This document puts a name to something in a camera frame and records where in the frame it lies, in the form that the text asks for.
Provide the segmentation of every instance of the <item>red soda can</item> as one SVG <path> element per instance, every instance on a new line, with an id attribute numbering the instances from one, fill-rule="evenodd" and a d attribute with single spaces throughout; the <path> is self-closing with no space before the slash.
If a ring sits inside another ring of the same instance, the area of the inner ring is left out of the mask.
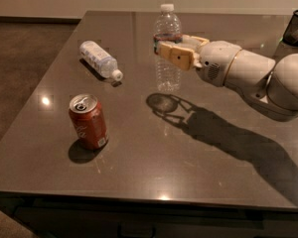
<path id="1" fill-rule="evenodd" d="M 70 117 L 84 148 L 95 150 L 108 141 L 102 107 L 91 94 L 80 94 L 70 102 Z"/>

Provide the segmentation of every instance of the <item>floor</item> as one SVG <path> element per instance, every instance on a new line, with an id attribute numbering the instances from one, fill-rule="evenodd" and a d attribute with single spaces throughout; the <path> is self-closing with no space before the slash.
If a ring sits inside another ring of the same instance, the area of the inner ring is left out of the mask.
<path id="1" fill-rule="evenodd" d="M 0 140 L 76 24 L 0 22 Z M 37 238 L 0 212 L 0 238 Z"/>

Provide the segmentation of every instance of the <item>bottle cap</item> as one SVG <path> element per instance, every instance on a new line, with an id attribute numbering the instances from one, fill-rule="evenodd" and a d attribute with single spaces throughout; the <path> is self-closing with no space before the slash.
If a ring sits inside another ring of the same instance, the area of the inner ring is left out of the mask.
<path id="1" fill-rule="evenodd" d="M 123 73 L 119 69 L 116 69 L 111 73 L 110 77 L 116 81 L 120 81 L 123 77 Z"/>
<path id="2" fill-rule="evenodd" d="M 162 4 L 160 8 L 162 12 L 173 12 L 175 10 L 175 6 L 173 4 Z"/>

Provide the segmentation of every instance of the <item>dark table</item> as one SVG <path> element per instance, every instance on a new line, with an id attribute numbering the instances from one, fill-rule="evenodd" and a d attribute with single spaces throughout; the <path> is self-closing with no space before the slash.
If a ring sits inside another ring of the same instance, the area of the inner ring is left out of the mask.
<path id="1" fill-rule="evenodd" d="M 298 118 L 270 120 L 193 70 L 158 93 L 156 17 L 85 14 L 0 143 L 0 209 L 43 237 L 298 237 Z M 289 16 L 179 18 L 189 35 L 276 60 L 298 53 L 280 42 Z M 80 60 L 85 40 L 117 58 L 120 85 Z M 81 93 L 103 106 L 99 151 L 79 146 L 68 114 Z M 152 98 L 174 111 L 160 117 Z"/>

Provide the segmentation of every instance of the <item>lying water bottle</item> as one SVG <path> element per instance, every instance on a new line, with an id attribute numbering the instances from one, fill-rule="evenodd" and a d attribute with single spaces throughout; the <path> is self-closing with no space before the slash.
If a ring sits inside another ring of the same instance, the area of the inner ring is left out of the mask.
<path id="1" fill-rule="evenodd" d="M 93 41 L 83 42 L 80 47 L 80 54 L 87 63 L 92 66 L 102 77 L 112 78 L 120 81 L 123 77 L 118 69 L 118 63 L 109 53 Z"/>
<path id="2" fill-rule="evenodd" d="M 159 41 L 180 43 L 182 27 L 173 4 L 162 4 L 161 14 L 154 25 L 154 51 L 157 52 Z M 157 87 L 162 92 L 172 92 L 180 89 L 181 71 L 170 62 L 159 56 L 155 57 Z"/>

